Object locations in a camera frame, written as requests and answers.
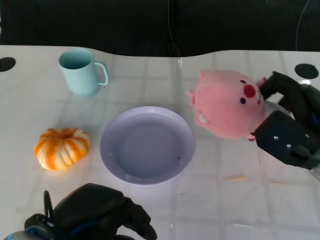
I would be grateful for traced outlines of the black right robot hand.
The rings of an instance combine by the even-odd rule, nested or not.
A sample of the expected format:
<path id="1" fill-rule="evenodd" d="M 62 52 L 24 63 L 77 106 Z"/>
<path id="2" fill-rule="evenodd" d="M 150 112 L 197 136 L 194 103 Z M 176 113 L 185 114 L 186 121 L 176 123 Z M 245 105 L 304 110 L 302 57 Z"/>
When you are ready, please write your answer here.
<path id="1" fill-rule="evenodd" d="M 320 166 L 320 91 L 273 71 L 260 87 L 267 100 L 282 94 L 278 105 L 289 111 L 273 111 L 252 132 L 257 146 L 282 163 L 315 170 Z"/>

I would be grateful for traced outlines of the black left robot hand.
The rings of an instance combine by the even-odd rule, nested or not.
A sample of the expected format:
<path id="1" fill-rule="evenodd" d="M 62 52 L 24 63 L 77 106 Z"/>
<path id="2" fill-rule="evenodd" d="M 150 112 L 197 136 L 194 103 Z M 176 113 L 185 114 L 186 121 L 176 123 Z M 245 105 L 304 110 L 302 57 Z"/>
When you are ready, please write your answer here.
<path id="1" fill-rule="evenodd" d="M 121 191 L 87 183 L 60 201 L 53 210 L 56 224 L 71 240 L 129 240 L 120 227 L 145 240 L 157 239 L 151 218 L 141 205 Z"/>

